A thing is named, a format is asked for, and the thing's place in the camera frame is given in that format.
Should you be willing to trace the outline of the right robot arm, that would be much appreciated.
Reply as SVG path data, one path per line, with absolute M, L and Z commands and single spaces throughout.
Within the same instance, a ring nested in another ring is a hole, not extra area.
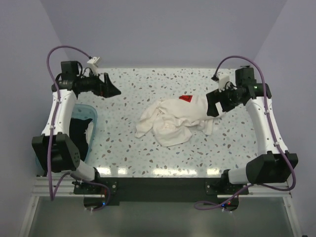
M 283 183 L 292 175 L 298 164 L 296 153 L 291 153 L 284 143 L 275 120 L 272 95 L 266 83 L 255 79 L 251 67 L 235 71 L 235 82 L 228 76 L 214 75 L 218 89 L 208 93 L 207 115 L 220 115 L 244 105 L 248 112 L 258 144 L 257 157 L 243 168 L 226 170 L 220 189 L 231 194 L 238 184 Z

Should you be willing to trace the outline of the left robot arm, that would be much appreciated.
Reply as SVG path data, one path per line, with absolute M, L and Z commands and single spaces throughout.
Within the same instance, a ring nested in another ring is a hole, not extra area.
M 48 174 L 62 171 L 86 180 L 85 188 L 92 194 L 102 189 L 96 178 L 96 169 L 80 157 L 79 148 L 70 138 L 70 123 L 75 103 L 80 93 L 92 92 L 110 98 L 121 94 L 107 73 L 98 73 L 99 57 L 88 60 L 91 72 L 83 76 L 77 61 L 61 62 L 61 73 L 53 80 L 52 106 L 48 121 L 40 136 L 32 138 L 32 147 L 44 171 Z

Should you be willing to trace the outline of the white t-shirt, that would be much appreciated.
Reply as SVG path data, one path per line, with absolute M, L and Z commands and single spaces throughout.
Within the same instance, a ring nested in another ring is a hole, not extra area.
M 208 116 L 205 96 L 182 95 L 159 99 L 140 116 L 135 127 L 135 137 L 141 138 L 151 131 L 161 146 L 175 146 L 189 141 L 191 130 L 210 136 L 213 121 L 224 114 L 221 112 L 215 117 Z

